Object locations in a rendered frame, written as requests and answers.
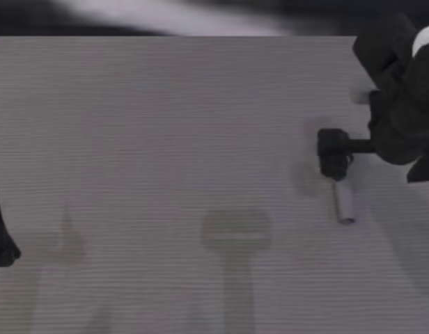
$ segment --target white blurred streak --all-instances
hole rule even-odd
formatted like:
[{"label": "white blurred streak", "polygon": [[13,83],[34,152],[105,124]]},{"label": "white blurred streak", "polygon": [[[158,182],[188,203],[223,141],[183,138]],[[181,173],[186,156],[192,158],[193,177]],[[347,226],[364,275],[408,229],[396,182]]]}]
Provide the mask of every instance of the white blurred streak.
[{"label": "white blurred streak", "polygon": [[183,0],[58,0],[77,13],[164,33],[194,36],[292,35],[270,17],[195,6]]}]

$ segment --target gray surface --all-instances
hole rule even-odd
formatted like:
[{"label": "gray surface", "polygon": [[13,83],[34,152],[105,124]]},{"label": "gray surface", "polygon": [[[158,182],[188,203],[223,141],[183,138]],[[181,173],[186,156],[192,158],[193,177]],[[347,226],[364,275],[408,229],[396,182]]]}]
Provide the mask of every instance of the gray surface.
[{"label": "gray surface", "polygon": [[352,42],[0,38],[0,334],[429,334],[429,184],[362,157],[343,227],[315,171]]}]

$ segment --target gray wall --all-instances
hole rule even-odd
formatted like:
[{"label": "gray wall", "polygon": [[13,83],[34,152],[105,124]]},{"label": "gray wall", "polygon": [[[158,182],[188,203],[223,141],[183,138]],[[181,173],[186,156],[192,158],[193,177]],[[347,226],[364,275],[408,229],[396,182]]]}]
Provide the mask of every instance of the gray wall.
[{"label": "gray wall", "polygon": [[429,184],[315,170],[352,42],[0,38],[0,334],[429,334]]}]

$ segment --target gray background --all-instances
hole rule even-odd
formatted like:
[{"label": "gray background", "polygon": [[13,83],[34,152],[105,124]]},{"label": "gray background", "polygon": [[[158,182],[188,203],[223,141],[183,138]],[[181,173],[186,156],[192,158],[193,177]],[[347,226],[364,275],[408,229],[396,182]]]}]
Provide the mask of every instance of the gray background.
[{"label": "gray background", "polygon": [[353,40],[0,38],[0,334],[429,333],[429,184],[360,157],[343,227],[315,169]]}]

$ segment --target gray floor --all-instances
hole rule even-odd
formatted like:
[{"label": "gray floor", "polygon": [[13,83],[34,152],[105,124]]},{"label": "gray floor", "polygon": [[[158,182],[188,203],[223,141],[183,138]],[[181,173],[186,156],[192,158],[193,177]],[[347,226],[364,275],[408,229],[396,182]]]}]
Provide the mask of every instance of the gray floor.
[{"label": "gray floor", "polygon": [[0,38],[0,334],[429,334],[429,184],[361,157],[353,38]]}]

